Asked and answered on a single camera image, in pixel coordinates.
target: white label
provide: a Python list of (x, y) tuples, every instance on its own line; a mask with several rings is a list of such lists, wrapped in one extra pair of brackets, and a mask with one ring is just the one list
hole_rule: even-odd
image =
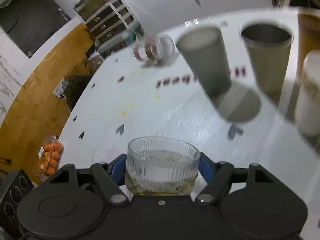
[(43, 151), (44, 151), (44, 149), (43, 149), (43, 147), (41, 146), (40, 151), (38, 152), (39, 158), (41, 158), (41, 155), (42, 155)]

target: circular hole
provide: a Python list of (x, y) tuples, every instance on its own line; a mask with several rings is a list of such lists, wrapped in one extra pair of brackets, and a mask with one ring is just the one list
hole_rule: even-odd
[(19, 185), (22, 189), (27, 189), (28, 187), (28, 182), (24, 176), (19, 176)]
[(16, 212), (14, 211), (12, 204), (10, 204), (9, 202), (6, 202), (4, 204), (4, 213), (10, 219), (13, 219), (16, 216)]
[(17, 186), (13, 186), (12, 189), (10, 189), (10, 197), (16, 204), (22, 200), (22, 193)]

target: gray cup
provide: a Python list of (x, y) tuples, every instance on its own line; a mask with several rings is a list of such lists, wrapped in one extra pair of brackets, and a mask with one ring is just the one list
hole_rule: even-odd
[(267, 94), (281, 92), (287, 71), (292, 33), (274, 24), (256, 23), (241, 32), (258, 86)]
[(220, 95), (230, 86), (230, 71), (221, 30), (204, 27), (185, 33), (176, 44), (208, 95)]

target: electrical outlet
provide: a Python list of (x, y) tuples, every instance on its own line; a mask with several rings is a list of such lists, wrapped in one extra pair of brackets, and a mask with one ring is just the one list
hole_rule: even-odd
[(56, 87), (56, 89), (53, 91), (53, 94), (57, 97), (57, 98), (61, 98), (61, 95), (63, 94), (63, 92), (67, 89), (69, 83), (67, 80), (65, 80), (64, 78), (61, 79), (60, 83), (58, 84), (58, 86)]

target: white cup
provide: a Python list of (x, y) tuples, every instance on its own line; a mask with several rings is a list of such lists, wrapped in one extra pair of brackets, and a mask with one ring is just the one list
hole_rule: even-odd
[(309, 52), (304, 60), (295, 121), (303, 134), (320, 135), (320, 50)]
[(230, 88), (230, 70), (219, 28), (191, 30), (176, 46), (208, 95), (220, 95)]

